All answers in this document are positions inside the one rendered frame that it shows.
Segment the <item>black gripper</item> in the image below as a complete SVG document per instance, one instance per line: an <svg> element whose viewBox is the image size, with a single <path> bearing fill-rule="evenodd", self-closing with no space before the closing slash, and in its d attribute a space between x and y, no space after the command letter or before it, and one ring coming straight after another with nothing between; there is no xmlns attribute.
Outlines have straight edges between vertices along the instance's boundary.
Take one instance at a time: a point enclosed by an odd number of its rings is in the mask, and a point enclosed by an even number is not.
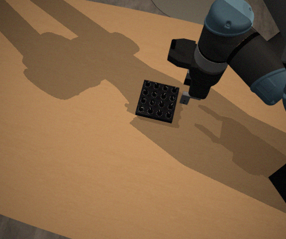
<svg viewBox="0 0 286 239"><path fill-rule="evenodd" d="M180 102L187 105L190 98L205 99L211 86L216 85L228 64L214 63L201 55L198 43L189 39L172 39L167 61L177 67L188 69L184 85L188 85L189 92L183 91Z"/></svg>

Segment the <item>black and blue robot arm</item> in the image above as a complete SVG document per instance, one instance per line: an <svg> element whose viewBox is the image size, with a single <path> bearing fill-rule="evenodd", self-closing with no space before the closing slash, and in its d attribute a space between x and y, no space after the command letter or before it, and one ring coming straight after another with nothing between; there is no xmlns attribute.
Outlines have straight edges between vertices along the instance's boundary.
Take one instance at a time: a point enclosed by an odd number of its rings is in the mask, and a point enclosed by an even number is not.
<svg viewBox="0 0 286 239"><path fill-rule="evenodd" d="M246 1L215 0L198 48L207 60L226 62L266 105L282 99L286 111L286 0L263 1L280 31L274 37L266 41L252 27Z"/></svg>

